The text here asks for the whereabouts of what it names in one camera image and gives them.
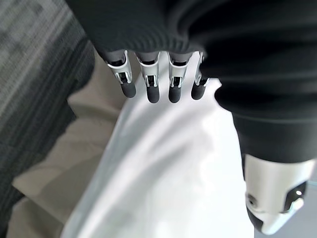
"robotic arm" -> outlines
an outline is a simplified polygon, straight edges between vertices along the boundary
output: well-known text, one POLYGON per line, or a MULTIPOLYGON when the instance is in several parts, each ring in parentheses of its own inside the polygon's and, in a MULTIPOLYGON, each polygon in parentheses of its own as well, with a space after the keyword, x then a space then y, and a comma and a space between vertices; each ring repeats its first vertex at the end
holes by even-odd
POLYGON ((169 52, 169 99, 201 52, 192 97, 209 78, 232 112, 255 228, 279 230, 304 205, 317 157, 317 0, 66 0, 125 96, 136 94, 134 51, 151 103, 160 51, 169 52))

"black sleeve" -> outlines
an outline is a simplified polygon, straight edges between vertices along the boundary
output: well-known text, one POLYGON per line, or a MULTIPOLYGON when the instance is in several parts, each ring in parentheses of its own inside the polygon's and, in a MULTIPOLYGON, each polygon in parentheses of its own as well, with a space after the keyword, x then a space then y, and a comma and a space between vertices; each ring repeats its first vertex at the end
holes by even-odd
POLYGON ((317 0, 66 0, 99 54, 204 51, 242 153, 317 155, 317 0))

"gray carpet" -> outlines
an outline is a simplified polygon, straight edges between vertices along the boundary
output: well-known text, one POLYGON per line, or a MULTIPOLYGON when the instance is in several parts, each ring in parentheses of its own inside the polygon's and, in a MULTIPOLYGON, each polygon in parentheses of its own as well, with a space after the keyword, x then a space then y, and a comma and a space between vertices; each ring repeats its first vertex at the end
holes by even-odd
POLYGON ((0 234, 22 197, 12 179, 74 120, 66 99, 93 67, 92 45, 63 0, 0 0, 0 234))

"white fabric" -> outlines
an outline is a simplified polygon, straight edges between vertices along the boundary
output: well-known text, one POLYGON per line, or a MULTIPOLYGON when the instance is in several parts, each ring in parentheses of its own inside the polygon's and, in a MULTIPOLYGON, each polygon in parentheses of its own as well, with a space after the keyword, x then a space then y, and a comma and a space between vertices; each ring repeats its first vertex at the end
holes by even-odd
POLYGON ((254 237, 232 117, 213 97, 220 84, 190 97, 198 58, 177 104, 168 101, 166 53, 157 104, 139 78, 62 238, 254 237))

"robotic hand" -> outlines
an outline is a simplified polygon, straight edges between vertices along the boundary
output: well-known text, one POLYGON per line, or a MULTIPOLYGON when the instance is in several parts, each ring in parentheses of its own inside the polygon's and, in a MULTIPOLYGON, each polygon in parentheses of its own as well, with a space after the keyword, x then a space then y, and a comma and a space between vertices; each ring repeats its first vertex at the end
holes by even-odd
POLYGON ((172 103, 192 52, 201 52, 192 97, 220 79, 215 98, 233 115, 253 225, 273 234, 303 206, 317 156, 317 0, 66 2, 129 98, 127 50, 151 103, 159 100, 159 52, 169 52, 172 103))

